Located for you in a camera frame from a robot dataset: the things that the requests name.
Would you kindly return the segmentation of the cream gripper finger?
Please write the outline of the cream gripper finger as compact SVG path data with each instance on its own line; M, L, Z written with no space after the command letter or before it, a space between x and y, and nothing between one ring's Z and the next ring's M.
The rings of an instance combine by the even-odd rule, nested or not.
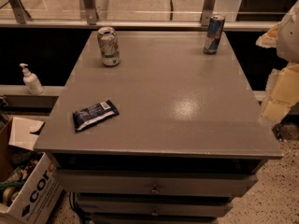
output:
M261 35L256 40L256 45L262 48L275 48L277 46L278 28L280 23L278 22L272 28L270 28L265 34Z
M299 64L288 63L282 70L273 69L266 83L261 117L280 123L298 102Z

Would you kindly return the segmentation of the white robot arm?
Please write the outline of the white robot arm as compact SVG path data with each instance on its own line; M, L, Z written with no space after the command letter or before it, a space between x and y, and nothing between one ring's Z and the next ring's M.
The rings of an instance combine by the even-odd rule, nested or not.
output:
M278 57L288 62L281 71L272 70L261 107L261 118L278 124L299 102L299 1L282 21L257 39L256 45L276 48Z

